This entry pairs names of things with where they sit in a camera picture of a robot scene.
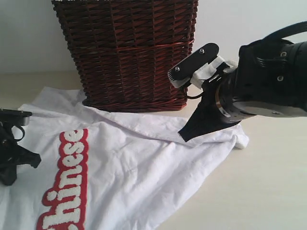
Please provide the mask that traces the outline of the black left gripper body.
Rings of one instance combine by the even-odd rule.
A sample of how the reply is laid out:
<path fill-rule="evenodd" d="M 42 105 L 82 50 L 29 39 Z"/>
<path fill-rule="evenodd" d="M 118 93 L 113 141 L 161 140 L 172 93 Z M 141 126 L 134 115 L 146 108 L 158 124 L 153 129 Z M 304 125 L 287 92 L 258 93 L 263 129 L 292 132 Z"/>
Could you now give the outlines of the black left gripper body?
<path fill-rule="evenodd" d="M 12 128 L 22 132 L 20 139 L 15 139 Z M 0 123 L 0 182 L 10 186 L 17 179 L 17 166 L 23 165 L 22 149 L 17 144 L 24 138 L 24 129 L 20 121 Z"/>

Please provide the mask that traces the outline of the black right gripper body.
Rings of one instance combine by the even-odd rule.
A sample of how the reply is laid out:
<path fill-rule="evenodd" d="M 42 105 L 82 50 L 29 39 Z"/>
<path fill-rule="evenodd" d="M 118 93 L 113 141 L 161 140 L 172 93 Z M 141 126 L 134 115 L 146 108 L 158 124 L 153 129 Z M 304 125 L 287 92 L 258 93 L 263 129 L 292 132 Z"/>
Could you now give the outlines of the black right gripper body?
<path fill-rule="evenodd" d="M 217 56 L 193 73 L 191 82 L 203 92 L 192 119 L 232 124 L 254 116 L 234 106 L 236 68 L 235 62 Z"/>

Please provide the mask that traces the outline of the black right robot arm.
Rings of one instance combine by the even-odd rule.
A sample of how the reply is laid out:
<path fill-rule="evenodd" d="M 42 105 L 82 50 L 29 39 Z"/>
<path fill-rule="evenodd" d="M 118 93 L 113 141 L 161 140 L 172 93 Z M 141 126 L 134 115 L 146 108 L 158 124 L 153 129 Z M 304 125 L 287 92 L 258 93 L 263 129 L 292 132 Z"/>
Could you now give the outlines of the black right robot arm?
<path fill-rule="evenodd" d="M 168 71 L 177 89 L 201 90 L 200 103 L 179 135 L 185 140 L 238 125 L 257 115 L 307 115 L 307 45 L 257 41 L 239 49 L 238 62 L 219 56 L 208 43 Z"/>

